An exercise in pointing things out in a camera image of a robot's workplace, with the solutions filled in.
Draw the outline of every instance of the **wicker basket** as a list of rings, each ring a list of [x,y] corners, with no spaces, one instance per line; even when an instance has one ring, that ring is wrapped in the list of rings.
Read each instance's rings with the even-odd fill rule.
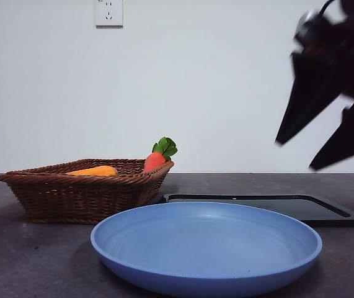
[[[70,171],[113,166],[117,176],[74,176]],[[102,219],[147,203],[174,163],[142,173],[144,160],[77,160],[0,175],[32,222],[96,224]]]

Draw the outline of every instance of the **table surface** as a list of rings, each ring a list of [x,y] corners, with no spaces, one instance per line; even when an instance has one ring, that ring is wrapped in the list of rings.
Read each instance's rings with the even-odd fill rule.
[[[354,174],[168,174],[159,194],[310,194],[354,210]],[[0,182],[0,297],[165,297],[99,261],[93,225],[30,223]],[[354,228],[315,228],[323,250],[299,280],[261,297],[354,297]]]

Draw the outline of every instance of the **blue plate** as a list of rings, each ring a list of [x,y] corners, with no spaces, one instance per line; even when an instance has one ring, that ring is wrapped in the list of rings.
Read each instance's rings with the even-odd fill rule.
[[[305,273],[322,248],[306,224],[214,202],[139,207],[98,223],[91,243],[126,281],[176,297],[249,297]]]

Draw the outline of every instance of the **black tray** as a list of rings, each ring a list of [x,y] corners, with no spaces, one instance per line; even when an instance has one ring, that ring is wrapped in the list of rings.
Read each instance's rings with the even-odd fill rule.
[[[307,195],[232,196],[165,194],[165,202],[223,202],[275,211],[312,227],[354,227],[354,212],[333,202]]]

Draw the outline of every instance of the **green leaves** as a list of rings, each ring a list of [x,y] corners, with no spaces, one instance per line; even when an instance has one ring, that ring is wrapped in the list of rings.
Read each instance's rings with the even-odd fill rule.
[[[152,152],[161,153],[166,160],[171,160],[170,156],[176,154],[177,151],[174,141],[166,137],[162,137],[152,148]]]

